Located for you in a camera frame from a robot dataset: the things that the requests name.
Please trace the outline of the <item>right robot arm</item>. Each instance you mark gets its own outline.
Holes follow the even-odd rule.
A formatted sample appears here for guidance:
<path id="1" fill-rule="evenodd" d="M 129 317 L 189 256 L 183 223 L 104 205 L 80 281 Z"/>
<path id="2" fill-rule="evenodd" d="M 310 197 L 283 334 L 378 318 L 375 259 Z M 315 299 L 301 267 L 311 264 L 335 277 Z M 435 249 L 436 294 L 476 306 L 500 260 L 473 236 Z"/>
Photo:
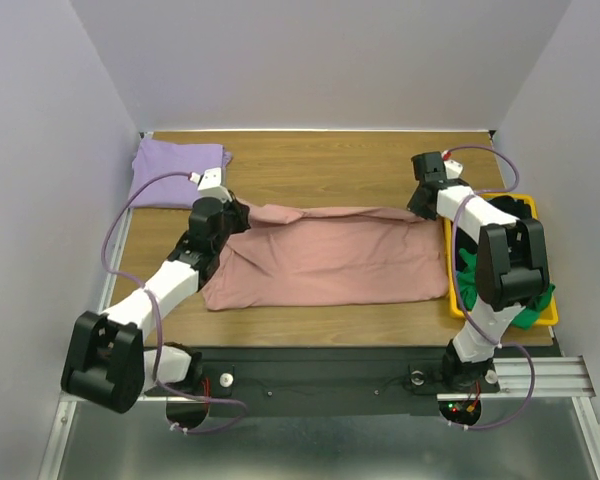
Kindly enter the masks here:
<path id="1" fill-rule="evenodd" d="M 420 153 L 411 162 L 418 186 L 407 209 L 426 220 L 450 220 L 453 234 L 462 231 L 477 246 L 477 299 L 446 347 L 439 374 L 446 389 L 462 390 L 485 378 L 514 318 L 548 290 L 544 228 L 490 204 L 461 179 L 462 165 L 448 153 Z"/>

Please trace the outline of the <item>pink t-shirt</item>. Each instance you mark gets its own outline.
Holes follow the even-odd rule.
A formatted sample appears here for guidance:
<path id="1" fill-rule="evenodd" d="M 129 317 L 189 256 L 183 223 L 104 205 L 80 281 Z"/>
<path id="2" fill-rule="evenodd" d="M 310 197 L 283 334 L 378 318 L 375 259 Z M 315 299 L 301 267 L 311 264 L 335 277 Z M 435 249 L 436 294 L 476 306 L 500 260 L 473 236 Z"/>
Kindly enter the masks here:
<path id="1" fill-rule="evenodd" d="M 436 221 L 387 207 L 253 205 L 203 288 L 211 311 L 391 304 L 448 292 Z"/>

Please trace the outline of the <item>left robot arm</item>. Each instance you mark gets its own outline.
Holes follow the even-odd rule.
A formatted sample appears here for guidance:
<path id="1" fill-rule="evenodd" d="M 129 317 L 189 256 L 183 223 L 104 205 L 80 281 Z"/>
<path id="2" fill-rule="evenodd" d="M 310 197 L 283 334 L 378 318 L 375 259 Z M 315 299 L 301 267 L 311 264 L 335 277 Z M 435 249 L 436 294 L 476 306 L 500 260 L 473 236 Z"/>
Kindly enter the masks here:
<path id="1" fill-rule="evenodd" d="M 172 386 L 182 394 L 204 387 L 199 352 L 164 342 L 148 350 L 145 341 L 160 335 L 166 315 L 209 282 L 229 238 L 249 229 L 248 216 L 248 206 L 235 198 L 196 200 L 187 230 L 151 278 L 103 312 L 78 317 L 62 390 L 125 413 L 154 387 Z"/>

